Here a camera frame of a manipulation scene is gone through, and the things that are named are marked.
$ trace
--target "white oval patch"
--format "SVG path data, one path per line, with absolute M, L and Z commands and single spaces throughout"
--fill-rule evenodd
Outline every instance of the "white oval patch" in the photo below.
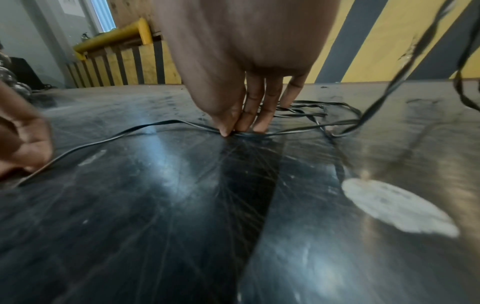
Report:
M 453 220 L 429 201 L 377 180 L 350 178 L 341 185 L 345 195 L 361 210 L 404 232 L 438 233 L 458 237 Z

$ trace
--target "yellow pipe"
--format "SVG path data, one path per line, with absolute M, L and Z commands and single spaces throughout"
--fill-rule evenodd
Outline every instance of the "yellow pipe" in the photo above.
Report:
M 144 45 L 152 44 L 152 33 L 150 32 L 149 24 L 144 18 L 140 18 L 138 21 L 121 29 L 115 29 L 108 33 L 104 33 L 97 37 L 88 39 L 82 43 L 73 47 L 75 52 L 82 55 L 84 52 L 95 50 L 109 44 L 128 39 L 140 35 L 141 42 Z

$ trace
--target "cable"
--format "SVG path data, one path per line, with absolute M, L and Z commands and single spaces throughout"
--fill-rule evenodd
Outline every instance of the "cable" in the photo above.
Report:
M 233 132 L 233 136 L 237 137 L 245 137 L 245 138 L 266 138 L 266 137 L 271 137 L 271 136 L 278 136 L 278 135 L 287 135 L 287 134 L 295 134 L 295 133 L 304 133 L 304 132 L 309 132 L 312 130 L 316 129 L 321 129 L 324 132 L 326 132 L 325 127 L 326 126 L 341 126 L 341 125 L 350 125 L 350 127 L 347 127 L 345 130 L 343 130 L 339 134 L 332 134 L 330 132 L 327 133 L 327 135 L 331 136 L 332 138 L 335 137 L 342 137 L 345 135 L 348 135 L 352 133 L 353 131 L 357 130 L 360 128 L 363 124 L 365 124 L 368 120 L 370 120 L 375 113 L 382 107 L 383 103 L 387 99 L 387 97 L 393 93 L 407 78 L 409 75 L 410 69 L 412 68 L 415 60 L 418 58 L 418 56 L 427 48 L 427 46 L 432 42 L 436 32 L 437 32 L 437 27 L 441 19 L 445 17 L 454 7 L 455 0 L 446 0 L 439 11 L 437 12 L 432 24 L 429 26 L 429 28 L 425 31 L 423 36 L 420 38 L 419 42 L 417 43 L 415 49 L 413 50 L 413 54 L 410 58 L 410 60 L 405 64 L 405 66 L 395 75 L 392 81 L 388 84 L 385 92 L 383 95 L 377 99 L 364 113 L 362 113 L 359 109 L 356 109 L 352 106 L 350 106 L 347 103 L 343 102 L 322 102 L 322 101 L 309 101 L 309 100 L 298 100 L 295 101 L 289 108 L 282 108 L 282 107 L 277 107 L 277 111 L 282 111 L 286 112 L 289 111 L 292 114 L 275 114 L 275 117 L 279 118 L 296 118 L 296 117 L 307 117 L 309 120 L 313 121 L 315 123 L 314 126 L 305 126 L 305 127 L 298 127 L 298 128 L 292 128 L 292 129 L 287 129 L 283 131 L 278 131 L 278 132 L 272 132 L 272 133 L 265 133 L 265 134 L 259 134 L 259 133 L 249 133 L 249 132 Z M 462 69 L 465 66 L 465 63 L 467 62 L 467 59 L 469 58 L 471 51 L 472 51 L 472 46 L 474 44 L 474 41 L 476 37 L 478 36 L 480 32 L 480 15 L 479 18 L 477 19 L 476 23 L 474 24 L 472 31 L 470 33 L 470 40 L 469 43 L 462 54 L 460 60 L 458 61 L 458 72 L 455 76 L 454 80 L 454 87 L 456 91 L 458 92 L 460 96 L 461 102 L 466 105 L 467 107 L 470 107 L 472 109 L 475 109 L 477 111 L 480 111 L 480 107 L 475 104 L 472 100 L 470 100 L 468 97 L 466 97 L 463 93 L 463 81 L 462 81 Z M 357 119 L 348 119 L 348 120 L 341 120 L 341 121 L 336 121 L 332 123 L 319 123 L 316 120 L 316 117 L 325 117 L 327 116 L 327 113 L 325 112 L 320 112 L 320 113 L 305 113 L 302 108 L 319 108 L 319 109 L 324 109 L 324 105 L 330 105 L 330 106 L 340 106 L 347 108 L 350 110 Z M 107 143 L 119 138 L 122 138 L 132 132 L 135 132 L 137 130 L 140 130 L 142 128 L 150 127 L 150 126 L 161 126 L 161 125 L 170 125 L 170 124 L 187 124 L 189 126 L 199 128 L 201 130 L 207 131 L 207 132 L 212 132 L 212 133 L 217 133 L 219 134 L 220 132 L 211 126 L 207 126 L 204 124 L 198 124 L 198 123 L 193 123 L 193 122 L 188 122 L 184 120 L 177 120 L 177 119 L 172 119 L 172 120 L 166 120 L 166 121 L 160 121 L 160 122 L 155 122 L 151 124 L 144 124 L 144 125 L 139 125 L 139 126 L 134 126 L 129 129 L 126 129 L 124 131 L 121 131 L 107 139 L 100 140 L 97 142 L 92 142 L 88 144 L 84 144 L 81 146 L 77 146 L 75 148 L 72 148 L 65 153 L 61 154 L 60 156 L 54 158 L 51 160 L 48 164 L 37 170 L 36 172 L 32 173 L 28 177 L 20 180 L 15 187 L 21 186 L 27 181 L 31 180 L 35 176 L 39 175 L 40 173 L 44 172 L 46 169 L 48 169 L 50 166 L 55 164 L 56 162 L 60 161 L 61 159 L 65 158 L 66 156 L 74 153 L 75 151 L 78 151 L 80 149 L 84 149 L 87 147 Z

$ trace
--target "yellow stripe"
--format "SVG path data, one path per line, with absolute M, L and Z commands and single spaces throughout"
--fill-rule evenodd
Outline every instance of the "yellow stripe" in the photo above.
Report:
M 478 48 L 466 62 L 461 75 L 463 78 L 480 78 L 480 48 Z
M 75 79 L 76 85 L 78 88 L 83 88 L 82 82 L 80 81 L 80 76 L 77 73 L 77 69 L 75 68 L 75 64 L 70 65 L 70 71 L 73 75 L 73 79 Z
M 317 76 L 320 73 L 320 70 L 322 69 L 322 66 L 325 63 L 325 60 L 327 59 L 327 56 L 330 53 L 330 50 L 332 49 L 332 45 L 335 42 L 335 39 L 337 39 L 337 36 L 340 33 L 340 30 L 342 29 L 342 26 L 344 25 L 345 19 L 347 19 L 347 15 L 350 12 L 350 9 L 352 8 L 352 5 L 354 4 L 355 0 L 342 0 L 340 2 L 340 7 L 338 8 L 338 13 L 335 19 L 335 22 L 330 30 L 330 34 L 328 35 L 328 38 L 325 41 L 325 44 L 323 46 L 323 49 L 321 50 L 321 53 L 318 57 L 318 59 L 315 61 L 313 64 L 310 73 L 308 74 L 308 77 L 306 78 L 305 83 L 315 83 L 315 80 L 317 80 Z M 290 79 L 288 79 L 287 82 L 286 80 L 283 80 L 283 83 L 288 83 Z
M 123 66 L 125 67 L 127 83 L 129 85 L 139 84 L 137 69 L 135 67 L 134 52 L 132 51 L 132 49 L 122 51 L 121 57 L 123 59 Z
M 101 83 L 104 87 L 111 86 L 109 75 L 107 73 L 107 68 L 105 67 L 105 61 L 102 56 L 95 57 L 96 67 L 98 68 L 98 73 L 100 74 Z
M 161 41 L 161 49 L 163 50 L 163 70 L 165 72 L 165 84 L 167 85 L 179 85 L 182 84 L 182 78 L 174 64 L 170 49 L 167 43 Z
M 140 51 L 141 69 L 143 70 L 143 80 L 145 84 L 158 84 L 154 45 L 141 46 L 138 50 Z
M 97 74 L 95 73 L 95 68 L 94 68 L 94 64 L 92 63 L 92 60 L 88 59 L 87 61 L 85 61 L 85 64 L 86 64 L 86 69 L 90 74 L 91 82 L 93 82 L 93 86 L 99 87 L 100 82 L 99 82 L 99 79 L 97 78 Z
M 445 0 L 389 0 L 363 42 L 342 82 L 391 80 L 408 60 L 403 56 L 432 23 Z M 432 43 L 419 56 L 412 71 L 425 58 L 458 18 L 470 0 L 457 0 L 456 6 L 439 24 Z
M 90 85 L 89 78 L 87 76 L 87 72 L 85 71 L 84 65 L 81 62 L 77 62 L 76 66 L 78 67 L 78 70 L 80 71 L 80 77 L 83 80 L 83 84 L 85 84 L 86 88 L 91 88 L 92 86 Z
M 122 75 L 120 74 L 119 61 L 116 54 L 108 54 L 106 56 L 108 64 L 110 65 L 111 77 L 113 78 L 114 86 L 123 86 Z

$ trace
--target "scratched tabletop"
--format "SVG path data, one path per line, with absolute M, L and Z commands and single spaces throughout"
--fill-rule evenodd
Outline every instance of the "scratched tabletop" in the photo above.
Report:
M 312 85 L 299 99 L 365 110 L 385 87 Z M 476 102 L 477 87 L 466 86 Z M 211 123 L 183 86 L 50 90 L 33 103 L 57 155 L 138 124 Z M 311 124 L 275 118 L 270 131 Z M 479 157 L 480 113 L 448 82 L 403 85 L 333 141 L 149 127 L 21 188 L 16 175 L 0 184 L 0 303 L 478 303 Z M 427 200 L 458 235 L 365 212 L 342 188 L 355 178 Z

